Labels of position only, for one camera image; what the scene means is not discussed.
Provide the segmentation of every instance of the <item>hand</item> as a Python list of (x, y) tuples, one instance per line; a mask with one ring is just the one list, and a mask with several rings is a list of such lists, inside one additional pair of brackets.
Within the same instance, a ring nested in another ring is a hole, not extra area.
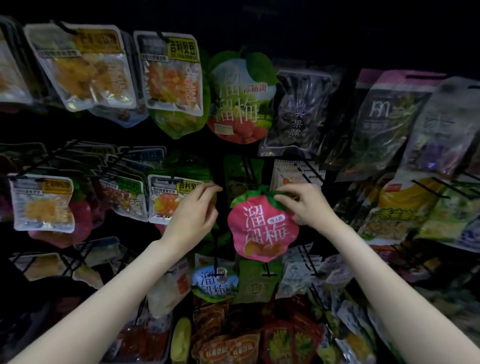
[(274, 197), (319, 233), (326, 235), (343, 224), (317, 185), (311, 183), (285, 184), (278, 190), (290, 192), (300, 198), (299, 201), (295, 201), (284, 194), (277, 194)]
[(162, 236), (181, 255), (193, 249), (210, 232), (218, 211), (212, 198), (222, 187), (202, 183), (180, 202)]

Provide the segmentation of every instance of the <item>yellow label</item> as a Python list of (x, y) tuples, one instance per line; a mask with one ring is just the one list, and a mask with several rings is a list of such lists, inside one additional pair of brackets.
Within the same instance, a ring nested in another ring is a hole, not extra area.
[(111, 29), (76, 29), (73, 41), (82, 53), (123, 53), (118, 34)]
[(189, 194), (192, 192), (201, 182), (183, 181), (177, 183), (177, 191), (179, 194)]
[(195, 39), (176, 38), (169, 36), (167, 43), (168, 57), (170, 60), (199, 63), (198, 48)]
[(69, 180), (46, 178), (42, 182), (42, 192), (45, 194), (71, 194), (72, 185)]

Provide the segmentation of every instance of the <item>finger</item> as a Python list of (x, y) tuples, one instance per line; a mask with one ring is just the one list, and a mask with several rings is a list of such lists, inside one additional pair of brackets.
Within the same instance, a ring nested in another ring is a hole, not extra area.
[(213, 206), (212, 209), (209, 209), (205, 219), (204, 227), (208, 229), (208, 231), (210, 231), (213, 228), (213, 225), (215, 224), (217, 217), (218, 217), (218, 211), (216, 210), (215, 206)]
[(212, 186), (216, 186), (216, 184), (215, 183), (201, 183), (193, 190), (192, 193), (190, 193), (189, 196), (192, 200), (199, 200), (200, 197), (203, 195), (204, 191), (207, 188), (212, 187)]
[(303, 189), (309, 185), (310, 183), (289, 183), (289, 184), (284, 184), (280, 188), (277, 188), (277, 191), (290, 192), (292, 194), (301, 196), (303, 193)]
[(276, 194), (273, 196), (275, 200), (277, 200), (279, 203), (284, 204), (286, 207), (288, 207), (290, 210), (294, 211), (297, 209), (297, 207), (300, 205), (300, 202), (295, 201), (293, 198), (285, 196), (284, 194)]
[(222, 190), (223, 190), (222, 187), (217, 186), (217, 185), (214, 184), (213, 186), (208, 187), (208, 188), (204, 191), (204, 193), (203, 193), (202, 197), (200, 197), (200, 200), (199, 200), (199, 201), (200, 201), (202, 204), (208, 204), (208, 203), (210, 203), (210, 201), (212, 200), (213, 195), (214, 195), (215, 193), (217, 193), (217, 192), (222, 191)]

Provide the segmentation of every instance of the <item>left hand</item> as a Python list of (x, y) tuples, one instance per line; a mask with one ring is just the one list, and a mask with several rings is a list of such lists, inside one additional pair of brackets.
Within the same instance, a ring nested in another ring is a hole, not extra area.
[(183, 255), (193, 249), (215, 224), (218, 211), (212, 198), (222, 190), (214, 183), (199, 184), (175, 210), (162, 240), (174, 244)]

